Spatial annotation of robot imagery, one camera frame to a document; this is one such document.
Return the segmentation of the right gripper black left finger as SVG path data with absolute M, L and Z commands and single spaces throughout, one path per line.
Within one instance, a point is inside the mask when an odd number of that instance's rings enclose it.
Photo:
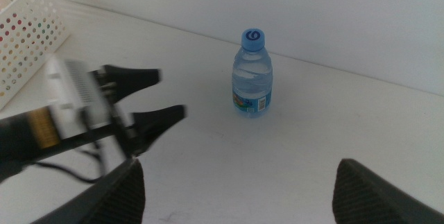
M 141 223 L 145 208 L 144 172 L 126 160 L 99 182 L 36 223 Z

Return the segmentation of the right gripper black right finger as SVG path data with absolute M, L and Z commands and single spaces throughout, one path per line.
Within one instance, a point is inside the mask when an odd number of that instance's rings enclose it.
M 443 214 L 354 159 L 336 170 L 332 211 L 337 223 L 440 223 Z

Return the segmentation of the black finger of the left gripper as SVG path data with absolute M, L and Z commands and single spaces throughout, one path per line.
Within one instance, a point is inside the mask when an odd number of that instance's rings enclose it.
M 134 123 L 129 127 L 132 135 L 130 154 L 141 155 L 148 151 L 161 135 L 186 116 L 185 105 L 174 105 L 152 112 L 132 113 Z
M 129 69 L 105 65 L 105 87 L 111 91 L 114 103 L 161 81 L 160 69 Z

